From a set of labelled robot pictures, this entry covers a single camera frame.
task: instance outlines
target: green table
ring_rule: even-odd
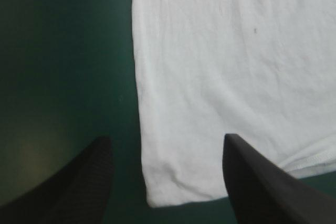
[[[227,199],[145,201],[131,0],[1,0],[0,204],[41,183],[98,135],[113,138],[104,223],[235,223]],[[305,179],[336,196],[336,173]]]

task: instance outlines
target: white t-shirt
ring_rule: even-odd
[[[336,169],[336,0],[133,0],[152,207],[226,196],[237,133],[297,177]]]

